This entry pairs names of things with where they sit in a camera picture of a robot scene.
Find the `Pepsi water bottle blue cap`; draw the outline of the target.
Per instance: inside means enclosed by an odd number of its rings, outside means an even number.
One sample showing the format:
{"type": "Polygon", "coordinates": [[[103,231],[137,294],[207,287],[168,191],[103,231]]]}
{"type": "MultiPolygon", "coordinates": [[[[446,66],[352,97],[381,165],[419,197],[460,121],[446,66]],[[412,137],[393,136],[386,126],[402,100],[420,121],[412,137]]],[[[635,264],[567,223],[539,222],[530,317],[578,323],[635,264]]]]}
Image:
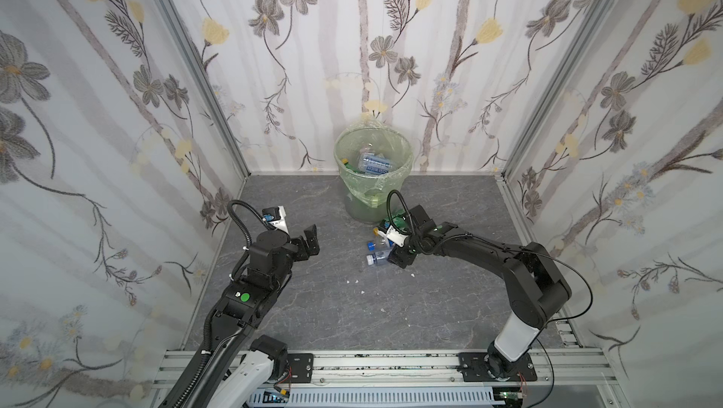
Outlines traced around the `Pepsi water bottle blue cap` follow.
{"type": "Polygon", "coordinates": [[[383,252],[385,250],[389,250],[394,245],[389,242],[386,238],[380,238],[376,237],[376,239],[367,242],[367,249],[370,253],[378,253],[383,252]]]}

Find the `clear bottle white cap barcode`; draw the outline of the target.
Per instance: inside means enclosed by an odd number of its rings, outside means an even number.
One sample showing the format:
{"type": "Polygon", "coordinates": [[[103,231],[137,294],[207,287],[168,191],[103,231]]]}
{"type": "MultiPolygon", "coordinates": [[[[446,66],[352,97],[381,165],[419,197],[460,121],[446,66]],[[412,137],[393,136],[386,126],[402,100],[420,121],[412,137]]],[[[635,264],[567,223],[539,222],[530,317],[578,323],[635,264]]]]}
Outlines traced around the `clear bottle white cap barcode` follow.
{"type": "Polygon", "coordinates": [[[392,249],[376,251],[366,256],[368,266],[381,266],[389,262],[392,249]]]}

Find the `green bottle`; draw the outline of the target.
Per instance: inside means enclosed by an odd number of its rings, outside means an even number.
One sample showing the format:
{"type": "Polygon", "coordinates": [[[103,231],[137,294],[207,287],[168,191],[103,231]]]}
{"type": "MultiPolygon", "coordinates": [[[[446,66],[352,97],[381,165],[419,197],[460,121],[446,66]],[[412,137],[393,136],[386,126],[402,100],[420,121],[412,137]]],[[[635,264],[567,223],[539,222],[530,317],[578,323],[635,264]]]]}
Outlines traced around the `green bottle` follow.
{"type": "Polygon", "coordinates": [[[360,171],[358,168],[352,165],[348,159],[342,159],[341,163],[344,165],[344,168],[348,169],[348,171],[354,174],[363,174],[363,171],[360,171]]]}
{"type": "Polygon", "coordinates": [[[407,224],[405,214],[402,212],[394,213],[391,217],[381,220],[374,227],[374,232],[377,235],[386,234],[390,228],[393,228],[395,231],[403,235],[408,235],[410,233],[410,227],[407,224]]]}

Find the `soda water bottle blue cap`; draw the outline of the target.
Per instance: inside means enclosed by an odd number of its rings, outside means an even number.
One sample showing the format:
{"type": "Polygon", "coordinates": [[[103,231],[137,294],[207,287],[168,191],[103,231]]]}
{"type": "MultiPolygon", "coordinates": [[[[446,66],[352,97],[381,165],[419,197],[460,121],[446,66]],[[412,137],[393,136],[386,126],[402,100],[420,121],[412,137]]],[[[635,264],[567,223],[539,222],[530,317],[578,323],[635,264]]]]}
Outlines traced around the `soda water bottle blue cap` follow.
{"type": "Polygon", "coordinates": [[[384,157],[380,157],[371,152],[365,152],[359,157],[358,169],[366,175],[382,176],[393,172],[395,165],[392,161],[384,157]]]}

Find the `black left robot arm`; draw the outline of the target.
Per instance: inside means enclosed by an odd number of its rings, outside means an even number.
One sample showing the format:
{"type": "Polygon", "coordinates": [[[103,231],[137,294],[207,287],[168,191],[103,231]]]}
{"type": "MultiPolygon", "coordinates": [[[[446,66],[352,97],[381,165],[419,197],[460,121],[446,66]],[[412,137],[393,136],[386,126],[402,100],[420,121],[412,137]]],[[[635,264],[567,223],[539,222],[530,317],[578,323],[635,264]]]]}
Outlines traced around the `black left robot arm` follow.
{"type": "Polygon", "coordinates": [[[227,212],[246,245],[231,281],[203,323],[203,341],[161,407],[242,407],[261,385],[290,379],[286,344],[270,336],[252,342],[239,366],[233,361],[277,302],[293,265],[320,252],[317,226],[293,238],[282,207],[258,212],[232,200],[227,212]]]}

